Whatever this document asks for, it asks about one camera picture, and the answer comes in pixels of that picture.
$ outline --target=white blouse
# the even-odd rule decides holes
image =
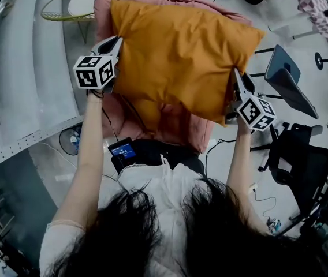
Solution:
[[[171,170],[166,159],[160,166],[127,167],[118,177],[128,190],[140,189],[148,183],[144,191],[155,200],[162,238],[150,261],[150,275],[182,275],[179,264],[183,265],[184,261],[186,227],[181,204],[195,186],[196,179],[201,177],[183,164]],[[198,181],[197,184],[204,184],[205,188],[205,183]],[[99,208],[106,206],[119,190],[121,187],[117,182],[104,178]],[[48,224],[40,253],[40,275],[44,276],[55,260],[70,251],[75,240],[84,233],[84,229],[75,222],[56,221]]]

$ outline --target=black device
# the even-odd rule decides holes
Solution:
[[[113,156],[111,157],[111,162],[118,173],[120,173],[124,167],[137,163],[137,150],[132,144],[132,139],[130,137],[108,146],[107,149]]]

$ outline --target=blue screen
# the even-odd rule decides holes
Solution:
[[[125,159],[136,156],[136,153],[133,151],[132,147],[129,144],[121,145],[120,147],[111,151],[114,156],[117,156],[118,154],[123,154]]]

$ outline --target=white cable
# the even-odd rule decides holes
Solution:
[[[61,156],[62,159],[64,159],[64,160],[67,161],[70,165],[72,165],[75,169],[77,169],[77,166],[75,166],[72,162],[70,162],[69,160],[67,160],[67,158],[65,158],[65,157],[63,156],[63,154],[61,154],[61,152],[60,152],[59,150],[55,149],[54,147],[50,146],[49,144],[46,144],[46,143],[41,142],[41,141],[38,142],[38,144],[43,144],[43,145],[48,146],[50,149],[53,149],[55,152],[57,152],[57,153]],[[114,174],[113,174],[112,176],[109,176],[109,175],[106,175],[106,174],[102,174],[102,176],[103,176],[103,177],[110,178],[110,179],[112,179],[113,181],[116,181],[116,182],[117,182],[118,180],[113,178]]]
[[[67,158],[65,158],[63,156],[63,154],[61,154],[61,152],[57,149],[55,149],[54,147],[50,146],[49,144],[43,143],[43,142],[38,142],[38,144],[43,144],[43,145],[47,145],[50,149],[53,149],[55,152],[58,152],[58,154],[61,156],[62,159],[64,159],[65,161],[67,161],[70,165],[72,165],[75,169],[77,169],[77,166],[75,166],[72,162],[70,162],[69,160],[67,160]]]

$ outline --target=white floor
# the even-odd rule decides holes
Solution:
[[[319,120],[315,120],[303,113],[294,111],[288,107],[283,100],[269,99],[269,101],[272,102],[274,109],[277,112],[277,116],[280,119],[279,122],[286,121],[291,124],[299,123],[311,126],[317,124],[323,125],[323,133],[320,136],[313,137],[311,139],[311,144],[328,148],[328,129],[326,127],[328,122],[328,63],[325,64],[323,70],[320,71],[317,69],[314,61],[314,54],[316,52],[319,52],[324,58],[328,58],[327,40],[321,35],[311,35],[309,37],[292,40],[292,35],[312,30],[312,24],[309,21],[302,21],[296,25],[279,29],[276,32],[270,32],[267,28],[267,25],[274,21],[297,14],[297,1],[265,0],[258,6],[251,6],[243,0],[217,0],[216,3],[229,10],[243,14],[253,21],[255,27],[267,32],[259,49],[271,48],[276,44],[279,44],[298,64],[301,70],[299,87],[315,106],[320,116]],[[65,38],[65,41],[68,42],[68,46],[71,44],[73,45],[71,48],[66,48],[69,65],[71,65],[79,55],[86,54],[93,44],[94,38],[93,34],[90,34],[88,44],[85,46],[83,45],[82,39],[76,36],[76,30],[73,29],[75,28],[74,25],[69,24],[66,28],[70,29],[65,30],[65,36],[70,34],[70,37]],[[248,72],[264,72],[270,59],[270,55],[270,53],[264,53],[253,56],[248,66]],[[262,78],[257,78],[255,84],[257,86],[257,91],[259,92],[274,93],[273,89],[269,87],[268,83]],[[209,147],[212,147],[219,138],[232,140],[235,135],[235,126],[229,126],[227,128],[216,126]],[[253,136],[252,143],[253,146],[261,145],[267,143],[269,139],[270,136],[267,133],[257,133]],[[50,137],[45,142],[61,151],[58,136]],[[209,177],[219,179],[223,182],[226,181],[232,159],[233,148],[234,144],[221,144],[209,154]],[[48,148],[46,145],[34,145],[29,151],[34,163],[38,167],[38,172],[47,190],[50,192],[56,205],[59,206],[68,191],[68,187],[73,177],[74,167],[66,163],[58,153]],[[267,215],[272,218],[280,219],[282,225],[288,224],[288,217],[298,211],[298,208],[293,195],[287,186],[275,183],[268,170],[263,173],[257,171],[258,166],[266,155],[266,152],[252,153],[253,181],[258,183],[256,196],[258,199],[275,196],[277,198],[277,205],[273,210],[267,212]],[[63,153],[63,156],[76,165],[76,156],[69,156],[65,153]],[[205,163],[205,154],[201,155],[200,158]],[[106,153],[105,156],[104,168],[105,174],[116,176],[108,153]],[[251,201],[253,202],[255,210],[262,220],[265,221],[266,218],[262,217],[262,213],[273,207],[274,200],[271,199],[262,202],[255,202],[253,196],[254,195],[252,194]]]

